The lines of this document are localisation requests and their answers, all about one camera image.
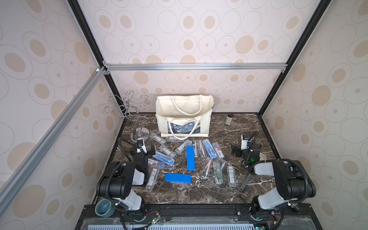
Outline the blue compass clear case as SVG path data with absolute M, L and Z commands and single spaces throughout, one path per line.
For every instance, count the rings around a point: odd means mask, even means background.
M 205 146 L 206 152 L 208 154 L 208 156 L 211 159 L 216 159 L 217 158 L 217 154 L 212 146 L 212 144 L 210 143 L 210 141 L 208 139 L 203 140 L 203 144 Z

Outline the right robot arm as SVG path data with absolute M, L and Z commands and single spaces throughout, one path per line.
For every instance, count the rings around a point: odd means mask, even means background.
M 258 132 L 251 136 L 241 135 L 241 144 L 232 145 L 232 154 L 242 158 L 248 171 L 240 186 L 246 189 L 252 175 L 275 178 L 276 187 L 263 195 L 256 196 L 251 203 L 251 212 L 291 207 L 299 212 L 298 204 L 314 197 L 317 189 L 300 161 L 290 159 L 261 160 L 261 146 L 256 143 Z

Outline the clear compass case right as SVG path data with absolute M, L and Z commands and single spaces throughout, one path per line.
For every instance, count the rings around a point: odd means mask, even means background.
M 231 189 L 235 189 L 237 187 L 235 168 L 232 165 L 228 165 L 227 173 L 228 173 L 228 185 Z

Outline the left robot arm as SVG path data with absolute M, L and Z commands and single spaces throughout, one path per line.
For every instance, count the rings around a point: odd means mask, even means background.
M 132 156 L 129 157 L 122 149 L 127 161 L 108 163 L 97 183 L 96 194 L 107 199 L 118 211 L 142 217 L 146 215 L 145 201 L 132 188 L 148 184 L 148 159 L 155 155 L 156 148 L 154 145 L 146 145 L 142 139 L 132 143 L 118 138 L 118 144 L 123 142 L 132 146 Z

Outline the silver aluminium left rail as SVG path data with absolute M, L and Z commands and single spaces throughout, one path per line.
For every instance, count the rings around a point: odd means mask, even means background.
M 24 186 L 31 174 L 40 164 L 46 153 L 48 153 L 49 149 L 59 137 L 60 133 L 71 121 L 74 114 L 85 101 L 93 87 L 95 87 L 100 77 L 105 74 L 106 70 L 106 67 L 101 66 L 94 72 L 94 74 L 84 84 L 73 100 L 66 106 L 61 115 L 45 133 L 42 139 L 35 145 L 30 154 L 24 159 L 21 165 L 1 189 L 1 215 L 3 215 L 7 210 L 11 202 L 19 193 L 20 189 Z

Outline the red label clear case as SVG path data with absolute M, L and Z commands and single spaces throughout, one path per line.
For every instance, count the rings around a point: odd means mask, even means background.
M 218 158 L 224 159 L 225 156 L 224 156 L 224 154 L 223 154 L 223 152 L 220 148 L 220 145 L 217 142 L 215 142 L 215 143 L 212 144 L 212 146 L 213 146 Z

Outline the blue compass case flat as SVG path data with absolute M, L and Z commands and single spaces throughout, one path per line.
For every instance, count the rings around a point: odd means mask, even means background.
M 189 174 L 175 174 L 175 173 L 167 173 L 165 175 L 165 181 L 170 183 L 183 183 L 189 184 L 191 183 L 192 176 Z

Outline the green compass clear case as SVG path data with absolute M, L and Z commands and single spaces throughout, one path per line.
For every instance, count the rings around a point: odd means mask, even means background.
M 222 185 L 223 184 L 223 175 L 222 175 L 221 165 L 220 165 L 219 162 L 214 162 L 213 163 L 213 173 L 214 173 L 215 183 L 217 185 Z

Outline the silver aluminium crossbar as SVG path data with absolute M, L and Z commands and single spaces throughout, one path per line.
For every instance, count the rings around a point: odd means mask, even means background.
M 286 63 L 107 64 L 108 71 L 284 70 Z

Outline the cream canvas tote bag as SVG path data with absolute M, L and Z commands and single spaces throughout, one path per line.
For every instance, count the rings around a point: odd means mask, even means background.
M 208 137 L 213 108 L 211 95 L 157 97 L 156 118 L 161 136 L 178 140 Z

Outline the pink compass clear case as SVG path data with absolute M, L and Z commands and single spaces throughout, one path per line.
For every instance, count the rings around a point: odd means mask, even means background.
M 208 179 L 210 173 L 211 173 L 211 169 L 212 169 L 212 159 L 209 159 L 205 162 L 204 168 L 201 172 L 201 178 L 202 179 Z

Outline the small grey cylinder bottle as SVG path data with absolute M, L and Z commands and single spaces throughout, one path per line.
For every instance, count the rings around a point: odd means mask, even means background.
M 233 113 L 228 113 L 225 121 L 226 126 L 230 126 L 233 119 Z

